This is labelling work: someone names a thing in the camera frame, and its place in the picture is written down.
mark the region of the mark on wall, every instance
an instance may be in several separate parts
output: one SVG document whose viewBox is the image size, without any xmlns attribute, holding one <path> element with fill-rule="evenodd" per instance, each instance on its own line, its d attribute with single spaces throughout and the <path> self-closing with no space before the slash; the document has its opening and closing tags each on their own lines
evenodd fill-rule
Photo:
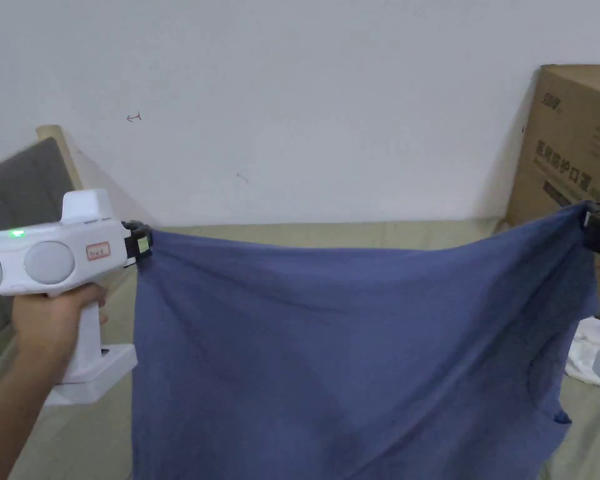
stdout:
<svg viewBox="0 0 600 480">
<path fill-rule="evenodd" d="M 142 119 L 142 118 L 140 118 L 140 110 L 138 110 L 138 114 L 136 116 L 127 115 L 126 116 L 126 121 L 133 123 L 134 122 L 134 118 Z"/>
</svg>

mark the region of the red label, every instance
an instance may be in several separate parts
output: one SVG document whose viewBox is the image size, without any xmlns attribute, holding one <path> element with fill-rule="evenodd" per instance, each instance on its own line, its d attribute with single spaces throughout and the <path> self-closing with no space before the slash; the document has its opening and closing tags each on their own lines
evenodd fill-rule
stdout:
<svg viewBox="0 0 600 480">
<path fill-rule="evenodd" d="M 87 247 L 87 259 L 89 262 L 92 260 L 104 259 L 111 255 L 111 248 L 109 242 L 95 243 Z"/>
</svg>

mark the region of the blue t-shirt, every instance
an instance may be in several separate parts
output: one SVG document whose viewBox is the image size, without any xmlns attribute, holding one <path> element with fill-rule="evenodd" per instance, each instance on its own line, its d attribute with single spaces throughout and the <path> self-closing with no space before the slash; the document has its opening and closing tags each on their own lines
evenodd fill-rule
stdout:
<svg viewBox="0 0 600 480">
<path fill-rule="evenodd" d="M 155 232 L 134 480 L 534 479 L 597 311 L 583 214 L 440 251 Z"/>
</svg>

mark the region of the white wall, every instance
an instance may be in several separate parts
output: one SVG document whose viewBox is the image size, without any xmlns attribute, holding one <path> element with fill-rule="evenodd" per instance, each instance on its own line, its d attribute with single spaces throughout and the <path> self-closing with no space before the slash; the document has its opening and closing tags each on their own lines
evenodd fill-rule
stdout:
<svg viewBox="0 0 600 480">
<path fill-rule="evenodd" d="M 0 159 L 60 124 L 162 224 L 499 215 L 585 62 L 600 0 L 0 0 Z"/>
</svg>

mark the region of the gray headboard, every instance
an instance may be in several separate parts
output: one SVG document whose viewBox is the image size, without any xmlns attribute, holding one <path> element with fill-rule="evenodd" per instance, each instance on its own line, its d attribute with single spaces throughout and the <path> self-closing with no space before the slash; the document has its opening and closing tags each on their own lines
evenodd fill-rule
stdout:
<svg viewBox="0 0 600 480">
<path fill-rule="evenodd" d="M 0 162 L 0 230 L 60 220 L 62 197 L 73 189 L 53 138 Z M 11 298 L 0 297 L 0 330 L 10 318 Z"/>
</svg>

